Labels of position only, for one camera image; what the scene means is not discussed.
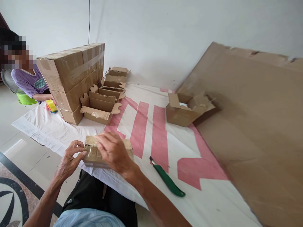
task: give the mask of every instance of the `person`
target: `person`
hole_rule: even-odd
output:
[[[95,136],[104,161],[120,174],[142,196],[157,226],[191,226],[172,202],[142,173],[128,156],[122,139],[115,133],[103,132]],[[73,141],[66,149],[59,168],[39,204],[24,227],[49,227],[53,209],[63,182],[72,175],[86,156],[84,145]],[[75,188],[67,198],[63,212],[55,223],[59,226],[138,226],[135,203],[107,187],[104,183],[81,171]]]
[[[10,63],[5,64],[5,69],[12,69],[11,75],[16,85],[39,104],[53,99],[22,37],[6,28],[0,29],[0,37],[1,49],[4,50],[7,63]]]

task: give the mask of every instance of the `green bucket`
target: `green bucket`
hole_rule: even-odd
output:
[[[17,96],[19,98],[18,102],[22,105],[32,105],[36,104],[37,101],[35,99],[31,99],[27,94],[25,94],[24,91],[19,90],[17,93]]]

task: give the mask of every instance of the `white wall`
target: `white wall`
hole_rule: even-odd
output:
[[[0,0],[0,11],[37,56],[88,43],[88,0]],[[303,57],[302,12],[301,0],[91,0],[90,42],[105,42],[105,69],[176,89],[212,41]]]

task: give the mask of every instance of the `white sheet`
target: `white sheet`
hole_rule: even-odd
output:
[[[122,136],[131,139],[134,153],[139,156],[135,156],[135,162],[191,225],[261,226],[227,180],[198,131],[193,126],[184,128],[165,122],[167,90],[130,83],[126,90],[127,97],[122,100],[121,107],[124,111],[114,116],[106,129],[117,129]],[[60,113],[50,113],[41,104],[12,125],[61,156],[71,141],[77,139],[84,142],[86,135],[96,135],[105,129],[105,125],[85,118],[74,126],[61,117]],[[145,125],[146,135],[142,141]],[[168,169],[169,176],[186,193],[184,198],[173,195],[161,180],[150,164],[152,152],[155,161]],[[112,170],[86,167],[83,162],[80,167],[147,208],[138,192]]]

